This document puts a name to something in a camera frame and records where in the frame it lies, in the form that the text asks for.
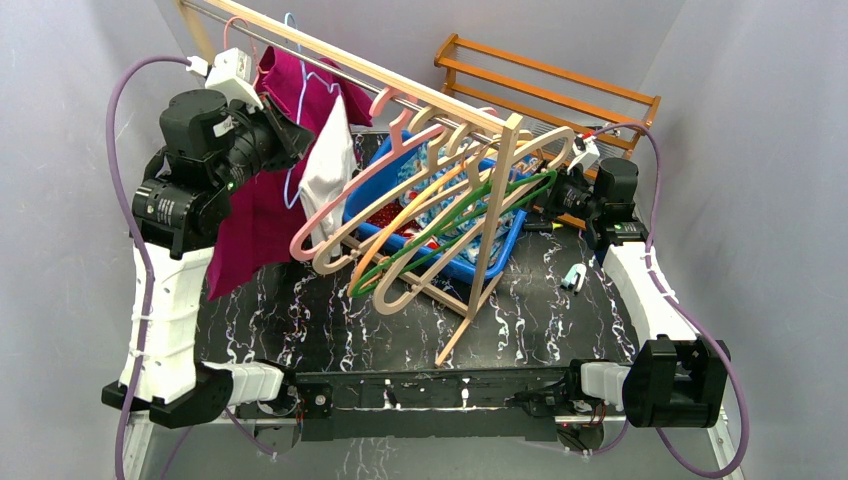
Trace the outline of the white garment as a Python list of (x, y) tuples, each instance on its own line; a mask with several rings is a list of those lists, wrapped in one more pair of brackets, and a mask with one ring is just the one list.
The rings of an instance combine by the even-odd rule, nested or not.
[(343, 97), (339, 95), (315, 141), (298, 185), (307, 219), (342, 193), (352, 179), (355, 167), (347, 111)]

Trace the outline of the green velvet hanger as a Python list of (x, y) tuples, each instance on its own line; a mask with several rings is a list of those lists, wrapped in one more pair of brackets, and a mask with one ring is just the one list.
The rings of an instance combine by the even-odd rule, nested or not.
[[(511, 182), (505, 190), (507, 206), (496, 217), (500, 218), (504, 212), (511, 212), (518, 208), (524, 207), (528, 202), (534, 200), (545, 190), (550, 188), (557, 179), (558, 172), (556, 169), (546, 169), (537, 172), (529, 177)], [(376, 286), (375, 283), (379, 280), (382, 273), (390, 266), (398, 262), (401, 257), (407, 253), (415, 254), (429, 238), (442, 235), (448, 231), (454, 230), (471, 220), (475, 220), (480, 216), (484, 216), (490, 210), (490, 204), (480, 206), (475, 210), (469, 210), (469, 207), (477, 204), (483, 197), (491, 194), (493, 182), (487, 180), (482, 186), (475, 188), (467, 197), (459, 201), (455, 206), (448, 208), (445, 213), (446, 217), (437, 222), (431, 223), (424, 232), (411, 240), (408, 240), (402, 248), (393, 253), (385, 260), (379, 260), (374, 267), (366, 273), (356, 270), (352, 277), (352, 283), (348, 291), (351, 297), (359, 297), (366, 293), (372, 292)]]

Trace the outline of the blue floral garment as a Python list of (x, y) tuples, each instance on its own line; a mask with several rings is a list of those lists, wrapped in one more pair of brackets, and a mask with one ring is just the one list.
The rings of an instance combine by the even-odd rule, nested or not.
[[(389, 166), (389, 169), (391, 171), (389, 175), (395, 178), (396, 181), (401, 184), (411, 179), (413, 176), (423, 172), (426, 169), (428, 160), (428, 154), (426, 152), (426, 149), (427, 146), (422, 145), (394, 161)], [(451, 170), (452, 168), (450, 166), (446, 166), (438, 170), (433, 175), (424, 178), (409, 187), (409, 189), (407, 189), (403, 194), (400, 195), (397, 200), (393, 202), (398, 202), (405, 208), (430, 184), (439, 181), (439, 179), (443, 175), (445, 175)], [(404, 235), (398, 235), (395, 233), (390, 235), (388, 239), (384, 242), (384, 248), (386, 250), (397, 250), (403, 247), (407, 240), (420, 236), (420, 234), (429, 226), (429, 224), (435, 221), (436, 216), (438, 216), (443, 210), (450, 207), (450, 204), (453, 199), (453, 196), (449, 196), (449, 198), (437, 202), (436, 204), (429, 207), (427, 210), (413, 217), (412, 219), (415, 220), (417, 225), (414, 228), (407, 230)], [(492, 249), (489, 251), (488, 266), (490, 268), (499, 268), (501, 264), (508, 259), (509, 255), (507, 253), (503, 254), (501, 250), (505, 248), (505, 243), (508, 241), (508, 236), (511, 233), (516, 233), (521, 229), (521, 225), (524, 222), (524, 218), (525, 215), (519, 212), (519, 210), (517, 209), (511, 212), (505, 212), (499, 218), (499, 222), (495, 232), (495, 240)], [(456, 242), (457, 239), (467, 233), (473, 226), (475, 226), (478, 221), (483, 220), (484, 216), (480, 216), (475, 220), (471, 220), (461, 226), (456, 227), (454, 230), (448, 231), (439, 236), (433, 236), (429, 238), (428, 241), (420, 247), (419, 252), (422, 254), (428, 254), (429, 251), (438, 249), (440, 247), (447, 248), (451, 243)], [(481, 252), (481, 244), (482, 236), (478, 234), (471, 240), (468, 245), (463, 247), (457, 257), (457, 260), (462, 266), (476, 266), (476, 261)]]

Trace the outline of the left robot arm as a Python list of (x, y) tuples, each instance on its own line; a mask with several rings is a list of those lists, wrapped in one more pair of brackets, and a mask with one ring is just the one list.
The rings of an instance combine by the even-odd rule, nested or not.
[(206, 89), (174, 96), (159, 125), (164, 145), (130, 202), (136, 265), (130, 352), (101, 400), (145, 411), (169, 429), (208, 423), (254, 402), (286, 416), (299, 400), (293, 371), (266, 360), (199, 362), (195, 330), (233, 194), (259, 172), (301, 158), (313, 135), (267, 93), (252, 106)]

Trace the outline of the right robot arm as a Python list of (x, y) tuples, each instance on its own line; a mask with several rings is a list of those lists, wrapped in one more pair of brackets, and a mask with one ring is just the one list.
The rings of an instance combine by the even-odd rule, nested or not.
[(586, 242), (618, 290), (641, 344), (629, 364), (574, 360), (563, 387), (565, 405), (590, 413), (601, 402), (637, 428), (710, 428), (728, 377), (722, 342), (711, 345), (673, 306), (675, 296), (648, 246), (648, 228), (635, 217), (637, 166), (601, 161), (589, 183), (577, 168), (562, 169), (545, 208), (586, 223)]

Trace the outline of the cream wooden hanger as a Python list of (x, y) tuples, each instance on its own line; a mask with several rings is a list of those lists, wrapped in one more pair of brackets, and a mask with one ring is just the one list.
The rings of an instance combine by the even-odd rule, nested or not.
[[(538, 171), (546, 169), (556, 169), (562, 165), (566, 157), (568, 156), (568, 152), (570, 151), (571, 146), (574, 143), (576, 138), (575, 132), (569, 127), (560, 127), (555, 130), (552, 130), (548, 133), (545, 133), (533, 140), (528, 141), (527, 144), (518, 148), (515, 152), (517, 158), (522, 159), (527, 156), (532, 150), (536, 148), (541, 148), (547, 144), (550, 144), (556, 140), (562, 140), (563, 146), (560, 152), (551, 160), (542, 160), (538, 166)], [(479, 183), (476, 187), (474, 187), (471, 192), (477, 188), (482, 186), (485, 182)], [(506, 187), (515, 181), (509, 181), (506, 183)], [(491, 194), (489, 196), (483, 197), (481, 200), (477, 202), (476, 205), (469, 207), (469, 210), (475, 210), (480, 206), (485, 206), (487, 203), (490, 204), (490, 210), (487, 214), (484, 215), (483, 221), (478, 221), (475, 226), (473, 226), (467, 233), (465, 233), (462, 237), (456, 240), (456, 242), (451, 243), (447, 248), (440, 247), (438, 249), (434, 249), (429, 251), (428, 254), (421, 254), (419, 250), (413, 253), (407, 253), (401, 257), (401, 259), (390, 266), (387, 270), (385, 270), (379, 280), (375, 283), (376, 288), (369, 293), (373, 294), (373, 304), (376, 310), (384, 315), (388, 315), (391, 313), (396, 313), (403, 309), (406, 305), (408, 305), (411, 300), (423, 292), (423, 290), (431, 285), (431, 280), (435, 277), (436, 274), (440, 273), (445, 267), (447, 267), (453, 258), (459, 255), (460, 251), (468, 245), (471, 240), (478, 234), (481, 236), (488, 230), (486, 226), (486, 221), (489, 217), (492, 217), (495, 222), (499, 222), (499, 218), (496, 217), (497, 214), (501, 213), (503, 208), (507, 206), (507, 200), (504, 190), (504, 198), (500, 202), (496, 202), (494, 200), (493, 187)], [(459, 203), (460, 200), (467, 197), (470, 193), (463, 196), (461, 199), (453, 202), (451, 206), (455, 206)], [(442, 211), (442, 215), (434, 222), (442, 220), (446, 217), (445, 211)], [(426, 264), (428, 269), (422, 276), (411, 282), (411, 290), (404, 293), (401, 297), (394, 301), (387, 301), (385, 295), (387, 293), (388, 287), (391, 286), (392, 282), (398, 279), (402, 274), (409, 273), (415, 268)]]
[(389, 246), (401, 247), (422, 230), (418, 214), (409, 208), (423, 199), (427, 182), (447, 177), (449, 158), (460, 153), (465, 139), (494, 132), (479, 123), (426, 107), (417, 114), (404, 111), (389, 124), (389, 137), (373, 161), (353, 178), (341, 195), (345, 224), (316, 245), (312, 266), (330, 274), (361, 256), (381, 235)]

